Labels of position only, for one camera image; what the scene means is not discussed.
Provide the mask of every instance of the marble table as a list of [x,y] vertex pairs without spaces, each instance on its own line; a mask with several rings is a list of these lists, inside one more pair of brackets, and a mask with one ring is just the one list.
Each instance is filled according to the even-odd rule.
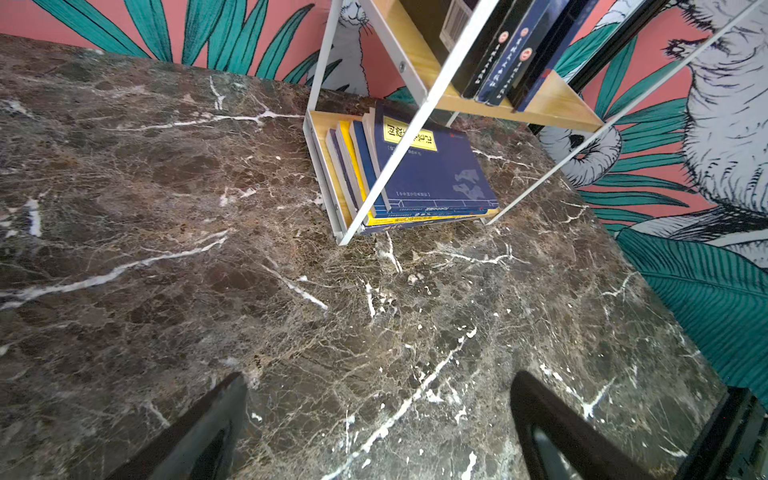
[[[563,177],[340,248],[308,94],[0,36],[0,476],[103,478],[240,370],[234,478],[526,478],[527,369],[671,478],[724,388]],[[551,165],[523,125],[455,126],[502,203]]]

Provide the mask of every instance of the white metal frame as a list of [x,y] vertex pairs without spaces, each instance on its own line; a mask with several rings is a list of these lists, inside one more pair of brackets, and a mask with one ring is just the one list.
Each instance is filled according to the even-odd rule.
[[[473,11],[472,16],[470,17],[469,22],[464,27],[464,30],[459,36],[455,47],[449,54],[448,58],[445,60],[445,63],[442,66],[442,70],[440,71],[437,79],[435,80],[435,84],[432,86],[432,89],[430,89],[429,92],[426,92],[425,95],[424,95],[425,86],[421,81],[421,78],[419,78],[418,74],[415,72],[415,69],[413,68],[413,65],[411,65],[410,60],[405,56],[405,54],[402,52],[402,49],[397,45],[396,40],[391,35],[391,32],[390,32],[390,35],[382,36],[382,42],[384,43],[385,49],[389,53],[390,57],[396,62],[396,65],[399,66],[400,73],[403,76],[403,80],[405,81],[406,86],[409,88],[409,90],[411,90],[412,95],[414,96],[414,98],[416,99],[416,102],[420,105],[420,107],[416,112],[416,114],[414,115],[413,119],[411,120],[410,125],[406,129],[406,132],[403,135],[400,143],[392,152],[392,156],[389,158],[389,161],[387,161],[385,167],[382,169],[381,174],[379,175],[379,178],[373,184],[373,187],[370,190],[370,194],[366,198],[366,201],[363,202],[362,206],[359,208],[357,215],[355,215],[355,218],[353,219],[352,223],[349,225],[349,228],[346,228],[343,217],[338,217],[336,215],[336,212],[334,211],[336,210],[336,205],[334,205],[333,202],[330,202],[330,203],[328,202],[328,200],[331,198],[331,195],[329,194],[329,189],[331,188],[331,186],[328,185],[328,182],[324,177],[324,173],[323,173],[324,169],[322,167],[322,162],[323,162],[322,152],[318,151],[319,146],[317,146],[315,143],[316,135],[315,135],[315,132],[313,131],[312,121],[310,120],[310,112],[315,110],[315,106],[317,105],[317,98],[320,93],[320,85],[322,84],[322,81],[317,81],[317,79],[323,78],[325,74],[326,65],[328,63],[328,56],[330,53],[331,44],[333,42],[333,36],[336,33],[336,24],[338,23],[337,18],[341,13],[342,0],[331,1],[331,7],[328,14],[328,22],[326,23],[326,30],[323,35],[323,43],[320,47],[320,53],[317,59],[317,66],[315,70],[316,81],[314,81],[312,84],[312,90],[310,91],[310,101],[309,101],[309,104],[307,105],[307,114],[304,121],[304,134],[306,135],[307,143],[309,144],[310,155],[312,155],[312,159],[315,167],[315,173],[317,174],[317,177],[318,177],[317,180],[320,185],[321,194],[323,195],[323,198],[325,199],[325,202],[326,202],[326,209],[328,210],[328,216],[331,221],[331,227],[333,228],[333,233],[334,233],[334,236],[336,237],[336,242],[339,245],[341,246],[347,245],[349,241],[352,239],[352,237],[355,235],[357,230],[362,225],[362,221],[365,219],[365,216],[367,215],[368,211],[370,211],[371,208],[373,208],[374,201],[381,194],[382,190],[384,189],[384,186],[389,181],[389,178],[395,172],[395,169],[398,167],[398,165],[400,165],[400,161],[402,160],[403,156],[405,156],[406,151],[408,150],[408,147],[414,141],[414,139],[416,138],[416,135],[422,129],[422,127],[424,126],[424,123],[429,118],[429,115],[435,109],[435,106],[438,104],[438,101],[445,93],[445,89],[448,87],[449,83],[451,82],[453,75],[456,73],[456,71],[458,70],[458,67],[464,61],[464,57],[467,55],[467,52],[472,46],[472,43],[475,41],[478,34],[482,30],[483,25],[488,20],[488,17],[493,12],[493,9],[498,3],[498,1],[499,0],[480,0],[480,2],[477,4],[477,7]],[[581,145],[575,148],[565,159],[558,162],[549,172],[544,174],[544,176],[542,176],[539,180],[533,183],[525,192],[523,192],[519,197],[517,197],[514,201],[512,201],[509,205],[507,205],[504,208],[504,210],[499,212],[499,214],[496,215],[496,217],[493,217],[493,219],[487,222],[487,224],[489,225],[491,223],[494,223],[499,218],[501,218],[502,215],[504,215],[510,209],[512,209],[516,204],[520,203],[525,197],[527,197],[531,192],[533,192],[536,188],[538,188],[541,184],[543,184],[555,172],[560,170],[560,168],[562,168],[567,162],[569,162],[569,160],[571,160],[576,155],[578,155],[582,150],[584,150],[594,139],[602,135],[613,124],[615,124],[621,117],[626,115],[630,110],[632,110],[638,104],[640,104],[640,102],[643,101],[648,95],[653,93],[664,82],[672,78],[673,75],[675,75],[682,68],[688,65],[692,60],[694,60],[699,55],[699,53],[702,52],[702,50],[704,50],[706,47],[712,45],[715,41],[717,41],[717,39],[723,36],[723,34],[726,31],[729,31],[736,23],[743,20],[759,4],[763,3],[763,1],[764,0],[756,0],[754,3],[750,4],[744,10],[742,10],[740,14],[734,17],[730,22],[728,22],[727,25],[725,25],[722,29],[716,32],[712,37],[707,39],[707,41],[702,43],[698,48],[696,48],[696,50],[691,52],[691,54],[688,55],[688,57],[686,57],[683,61],[681,61],[675,68],[669,71],[666,75],[664,75],[664,77],[661,78],[659,81],[657,81],[656,84],[654,84],[651,88],[646,90],[642,95],[640,95],[630,104],[628,104],[617,115],[612,117],[612,119],[610,119],[609,122],[607,122],[603,127],[601,127],[598,131],[596,131],[591,137],[589,137],[584,142],[582,142]],[[361,0],[361,2],[365,11],[370,12],[372,14],[369,16],[369,18],[374,28],[376,28],[377,30],[384,28],[386,29],[387,32],[389,32],[389,28],[386,26],[386,23],[382,20],[382,16],[380,12],[378,12],[378,10],[375,10],[375,11],[370,10],[371,8],[376,9],[376,6],[370,0]],[[453,123],[457,115],[458,115],[458,112],[454,112],[454,114],[451,116],[451,119],[448,122],[448,125]]]

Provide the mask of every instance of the yellow book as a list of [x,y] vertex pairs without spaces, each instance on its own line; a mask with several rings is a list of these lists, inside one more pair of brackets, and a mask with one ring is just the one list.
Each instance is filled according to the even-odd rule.
[[[357,186],[360,189],[360,196],[362,197],[362,201],[366,201],[367,198],[367,192],[368,188],[363,183],[362,180],[362,169],[360,167],[360,164],[357,159],[357,154],[355,153],[355,144],[352,141],[352,136],[349,134],[349,128],[351,127],[350,122],[348,121],[340,121],[339,125],[336,127],[339,132],[341,132],[342,138],[344,139],[344,145],[346,146],[347,153],[349,154],[349,160],[352,164],[352,170],[355,172],[355,178],[357,179]],[[376,227],[378,225],[393,225],[397,223],[412,223],[412,222],[426,222],[428,220],[445,220],[449,218],[470,218],[470,217],[478,217],[478,215],[451,215],[447,217],[443,216],[424,216],[424,217],[387,217],[387,218],[376,218],[372,211],[369,210],[368,217],[365,218],[363,223],[367,227]]]

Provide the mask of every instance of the painted leaf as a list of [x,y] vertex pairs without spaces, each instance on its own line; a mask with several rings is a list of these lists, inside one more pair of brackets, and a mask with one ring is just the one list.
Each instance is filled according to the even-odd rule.
[[579,194],[588,204],[603,207],[626,207],[629,205],[674,205],[688,207],[687,204],[666,195],[651,192],[585,192]]
[[642,168],[666,167],[685,162],[682,154],[652,154],[632,158],[620,158],[609,170],[610,173],[631,172]]
[[603,223],[603,227],[605,227],[605,230],[616,234],[616,232],[620,232],[627,228],[627,225],[623,225],[622,223]]
[[312,68],[315,63],[317,63],[317,59],[320,57],[320,50],[316,50],[314,53],[310,54],[307,58],[304,58],[301,63],[299,63],[296,67],[291,70],[288,75],[283,78],[283,81],[288,82],[290,84],[297,84],[301,81],[302,78],[304,78],[304,75],[308,71],[310,71],[310,68]]
[[157,60],[173,61],[168,37],[168,23],[161,0],[125,0],[141,38]]
[[662,118],[656,121],[646,121],[632,125],[621,131],[621,140],[630,141],[638,138],[651,137],[658,134],[666,134],[685,127],[687,119],[684,114],[672,118]]
[[400,87],[391,94],[386,96],[387,100],[392,101],[400,101],[404,104],[411,104],[415,105],[416,100],[414,100],[413,95],[411,95],[410,90],[408,90],[408,87]]
[[621,208],[595,208],[594,214],[600,220],[613,220],[616,222],[644,222],[653,218],[651,215],[630,212]]
[[[333,71],[336,70],[336,67],[339,66],[341,61],[342,61],[342,59],[340,58],[339,60],[332,61],[331,63],[326,65],[326,73],[323,74],[323,82],[325,80],[328,80],[328,75],[332,74]],[[312,82],[314,81],[314,79],[315,79],[314,75],[312,77],[307,78],[305,85],[307,87],[311,87],[312,86]]]
[[224,0],[189,0],[181,63],[192,65],[221,16]]
[[616,240],[720,378],[768,405],[768,273],[705,243],[632,229]]
[[629,125],[644,121],[657,121],[665,118],[676,118],[685,115],[687,98],[676,98],[652,107],[638,110],[629,115],[624,115],[616,122],[616,125]]
[[655,134],[646,137],[635,138],[633,140],[621,142],[622,154],[633,154],[638,151],[648,150],[649,148],[662,147],[682,141],[685,137],[683,132],[670,132],[666,134]]
[[250,11],[243,29],[237,36],[230,60],[227,62],[227,71],[246,75],[253,63],[253,55],[256,53],[256,45],[259,43],[261,28],[266,18],[268,0],[259,0],[253,10]]
[[225,0],[219,21],[208,38],[208,68],[223,70],[243,29],[247,0]]
[[598,101],[594,106],[594,113],[602,118],[608,107],[611,106],[611,102],[616,96],[616,92],[621,86],[621,82],[624,80],[624,75],[629,68],[629,62],[632,60],[632,54],[634,53],[634,46],[637,43],[637,37],[633,37],[627,45],[616,54],[611,63],[608,65],[608,69],[605,72],[603,83],[600,86],[600,94],[598,95]]
[[593,185],[599,187],[656,187],[693,193],[693,190],[685,185],[662,178],[646,177],[645,175],[608,174],[594,182]]
[[147,52],[85,0],[32,1],[99,48],[134,57],[149,57]]
[[573,70],[581,67],[600,47],[605,45],[605,42],[618,27],[618,23],[611,23],[589,32],[589,35],[579,39],[565,50],[563,56],[554,66],[554,70],[561,77],[565,77]]
[[666,75],[669,70],[672,70],[675,65],[677,65],[677,63],[677,61],[672,61],[662,68],[659,68],[654,73],[648,75],[646,78],[643,78],[638,83],[632,85],[629,90],[625,91],[624,94],[614,102],[614,104],[611,106],[611,109],[608,110],[608,113],[604,118],[613,117],[615,114],[621,111],[622,108],[629,105],[635,98],[641,96],[648,88],[651,88],[657,81]]
[[261,62],[259,62],[259,67],[256,70],[257,77],[268,78],[270,80],[275,79],[277,69],[280,67],[280,64],[283,63],[283,58],[285,58],[290,42],[296,34],[296,29],[301,25],[301,21],[314,6],[315,4],[310,3],[299,8],[290,16],[290,18],[288,18],[288,20],[286,20],[283,26],[280,27],[275,38],[272,39],[270,46],[266,48],[266,52],[264,52]]

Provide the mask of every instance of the barcode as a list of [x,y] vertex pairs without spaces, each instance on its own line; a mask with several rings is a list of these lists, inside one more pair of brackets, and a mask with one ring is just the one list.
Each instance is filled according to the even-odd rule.
[[451,1],[451,6],[448,8],[448,14],[445,16],[445,22],[443,22],[440,31],[440,40],[448,51],[455,47],[458,36],[462,34],[470,16],[472,16],[472,10],[462,0]]

